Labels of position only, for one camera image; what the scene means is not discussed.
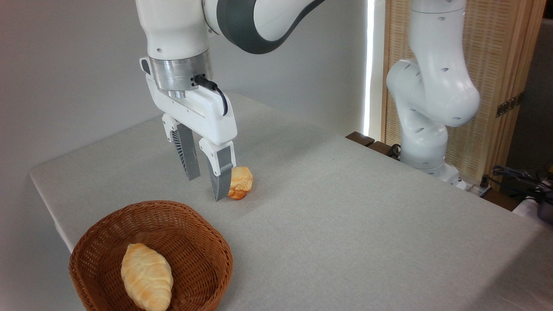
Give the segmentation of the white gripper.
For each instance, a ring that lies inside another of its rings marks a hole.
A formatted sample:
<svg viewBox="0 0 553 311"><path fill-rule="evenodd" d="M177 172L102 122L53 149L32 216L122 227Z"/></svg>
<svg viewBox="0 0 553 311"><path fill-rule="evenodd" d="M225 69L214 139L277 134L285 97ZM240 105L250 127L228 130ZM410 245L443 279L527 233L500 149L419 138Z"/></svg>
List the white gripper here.
<svg viewBox="0 0 553 311"><path fill-rule="evenodd" d="M206 155L215 200L227 197L236 166L233 140L237 136L229 97L203 86L185 91L184 98L170 97L158 89L148 57L140 61L154 104L164 112L167 139L174 144L187 178L191 181L201 175L193 130L202 136L199 146Z"/></svg>

